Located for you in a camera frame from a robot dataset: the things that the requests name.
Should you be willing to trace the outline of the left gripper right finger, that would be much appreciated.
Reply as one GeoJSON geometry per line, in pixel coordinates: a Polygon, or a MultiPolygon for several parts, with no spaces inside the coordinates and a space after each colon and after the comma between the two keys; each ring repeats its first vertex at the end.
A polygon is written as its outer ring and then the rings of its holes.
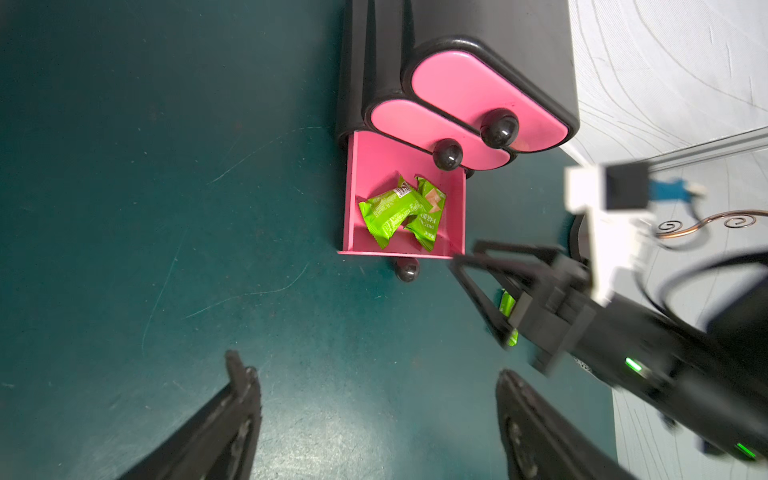
{"type": "Polygon", "coordinates": [[[500,372],[495,397],[510,479],[631,479],[516,372],[500,372]]]}

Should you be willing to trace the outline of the green cookie packet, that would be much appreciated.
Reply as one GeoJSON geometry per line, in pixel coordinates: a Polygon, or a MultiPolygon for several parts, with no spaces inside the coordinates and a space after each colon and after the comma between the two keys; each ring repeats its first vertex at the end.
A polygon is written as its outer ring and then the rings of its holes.
{"type": "MultiPolygon", "coordinates": [[[[509,318],[511,316],[511,313],[516,305],[515,298],[507,291],[502,291],[502,296],[499,304],[499,310],[500,312],[506,317],[509,318]]],[[[506,342],[506,345],[508,347],[514,347],[518,343],[518,331],[516,329],[513,329],[509,339],[506,342]]]]}
{"type": "Polygon", "coordinates": [[[446,195],[422,176],[416,176],[418,192],[427,202],[426,210],[408,218],[405,229],[411,232],[417,242],[428,252],[435,246],[440,221],[444,211],[446,195]]]}
{"type": "Polygon", "coordinates": [[[402,176],[397,186],[358,203],[368,232],[385,249],[401,224],[414,215],[425,213],[427,202],[402,176]]]}

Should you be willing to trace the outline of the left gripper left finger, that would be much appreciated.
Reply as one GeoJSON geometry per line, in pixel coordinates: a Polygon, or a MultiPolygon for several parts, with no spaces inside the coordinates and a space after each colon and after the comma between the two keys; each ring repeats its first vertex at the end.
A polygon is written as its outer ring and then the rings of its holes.
{"type": "Polygon", "coordinates": [[[257,370],[225,354],[229,383],[123,479],[248,479],[262,425],[257,370]]]}

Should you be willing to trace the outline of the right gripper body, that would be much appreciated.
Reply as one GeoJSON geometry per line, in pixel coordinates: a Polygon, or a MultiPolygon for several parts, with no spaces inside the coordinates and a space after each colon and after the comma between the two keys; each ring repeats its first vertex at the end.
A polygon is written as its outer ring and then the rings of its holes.
{"type": "Polygon", "coordinates": [[[548,374],[558,358],[576,349],[600,305],[589,295],[586,267],[565,256],[548,264],[522,263],[510,275],[521,294],[511,325],[536,347],[532,366],[548,374]]]}

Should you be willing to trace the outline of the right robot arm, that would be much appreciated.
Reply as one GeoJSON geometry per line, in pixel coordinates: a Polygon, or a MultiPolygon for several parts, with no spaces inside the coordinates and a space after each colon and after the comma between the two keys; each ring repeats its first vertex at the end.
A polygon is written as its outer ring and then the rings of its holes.
{"type": "Polygon", "coordinates": [[[500,345],[519,334],[536,347],[536,370],[570,355],[696,433],[708,454],[766,458],[765,280],[698,330],[621,295],[595,301],[587,267],[556,248],[480,241],[450,269],[500,345]]]}

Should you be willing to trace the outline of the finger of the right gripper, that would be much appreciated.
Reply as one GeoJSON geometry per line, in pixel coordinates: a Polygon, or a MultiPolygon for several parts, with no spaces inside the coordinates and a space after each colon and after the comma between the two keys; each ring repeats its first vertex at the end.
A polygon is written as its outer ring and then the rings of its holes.
{"type": "Polygon", "coordinates": [[[470,264],[479,267],[551,266],[560,256],[561,248],[556,246],[478,240],[472,247],[470,264]]]}
{"type": "Polygon", "coordinates": [[[470,277],[466,269],[472,268],[489,273],[499,286],[517,301],[522,295],[522,286],[513,279],[513,273],[507,269],[511,261],[494,259],[486,255],[456,255],[449,262],[449,269],[460,286],[469,296],[493,338],[502,348],[509,347],[514,327],[509,322],[509,314],[504,314],[470,277]]]}

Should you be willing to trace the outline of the black pink drawer cabinet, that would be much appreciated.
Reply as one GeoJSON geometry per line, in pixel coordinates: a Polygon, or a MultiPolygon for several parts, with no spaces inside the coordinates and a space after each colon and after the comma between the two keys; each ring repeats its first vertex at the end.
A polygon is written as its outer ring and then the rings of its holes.
{"type": "Polygon", "coordinates": [[[421,260],[464,252],[474,172],[559,147],[579,127],[567,2],[347,2],[336,118],[347,155],[342,253],[393,257],[413,280],[421,260]],[[379,246],[359,203],[421,176],[447,196],[434,247],[405,229],[379,246]]]}

